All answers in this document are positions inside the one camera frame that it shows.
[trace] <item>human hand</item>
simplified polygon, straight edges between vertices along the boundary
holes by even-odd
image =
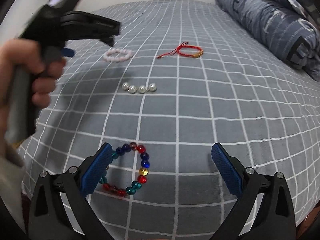
[[[32,84],[34,95],[32,102],[39,108],[45,108],[50,104],[49,93],[55,89],[55,80],[62,75],[62,69],[66,60],[61,58],[59,62],[53,62],[48,67],[50,77],[40,77]],[[5,98],[12,82],[14,68],[22,65],[32,74],[39,74],[45,69],[40,57],[40,47],[36,41],[14,39],[0,47],[0,154],[3,153],[2,147],[4,135],[7,130],[7,119],[9,107]]]

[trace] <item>bracelet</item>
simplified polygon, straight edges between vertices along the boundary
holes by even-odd
[[[185,41],[182,44],[180,44],[173,51],[159,55],[159,56],[157,56],[157,58],[162,58],[163,56],[167,56],[167,55],[172,56],[176,53],[178,53],[180,56],[183,56],[183,57],[193,57],[193,58],[198,58],[203,55],[203,49],[201,49],[199,46],[192,46],[192,45],[188,45],[188,44],[189,44],[189,42]],[[199,52],[197,52],[195,54],[186,54],[186,53],[180,52],[180,49],[182,49],[182,48],[197,49],[197,50],[199,50]]]
[[[125,56],[121,56],[121,57],[110,57],[110,55],[112,54],[126,54]],[[128,60],[129,58],[133,57],[133,52],[130,49],[111,49],[108,50],[105,54],[103,54],[103,59],[106,62],[123,62]]]
[[[119,158],[119,156],[123,156],[125,153],[128,153],[131,150],[137,150],[140,153],[141,158],[141,168],[139,169],[139,176],[137,180],[134,180],[131,183],[131,186],[127,187],[126,189],[123,189],[110,185],[106,178],[109,165],[99,181],[105,190],[111,192],[112,194],[119,195],[121,197],[125,197],[126,195],[134,195],[138,189],[141,189],[142,184],[145,184],[147,182],[146,176],[149,173],[148,168],[150,167],[150,157],[149,154],[146,152],[146,148],[142,144],[137,145],[135,142],[131,142],[130,144],[125,143],[122,147],[118,147],[115,151],[112,151],[112,159],[116,160]]]

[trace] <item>beige sleeve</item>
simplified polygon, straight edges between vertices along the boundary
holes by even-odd
[[[5,154],[0,154],[0,196],[14,220],[25,231],[21,206],[24,174],[23,160],[15,150],[7,146]]]

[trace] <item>metal screw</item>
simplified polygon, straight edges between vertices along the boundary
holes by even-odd
[[[247,168],[245,171],[250,175],[254,174],[254,169],[251,167]]]
[[[282,179],[283,178],[283,174],[281,173],[281,172],[277,172],[277,177],[279,178],[279,179]]]
[[[69,168],[68,171],[69,171],[69,173],[74,174],[74,173],[77,172],[77,170],[78,170],[78,168],[76,166],[72,166],[72,167]]]
[[[40,173],[40,177],[41,178],[44,178],[45,176],[47,176],[47,172],[46,171],[41,171],[41,173]]]

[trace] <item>bed sheet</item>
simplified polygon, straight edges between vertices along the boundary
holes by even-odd
[[[76,56],[36,134],[19,149],[29,196],[43,169],[61,173],[103,142],[117,148],[136,141],[150,154],[148,182],[126,198],[99,184],[88,201],[103,225],[115,239],[209,239],[236,201],[211,160],[211,146],[220,142],[244,166],[283,172],[297,224],[306,217],[320,198],[319,83],[278,60],[213,4],[152,0],[95,13],[122,22],[115,46],[134,57],[107,63],[102,42],[68,43]],[[201,46],[203,56],[155,57],[183,41]],[[123,82],[155,83],[157,91],[128,94]],[[108,181],[125,188],[139,167],[138,154],[128,153],[110,165]]]

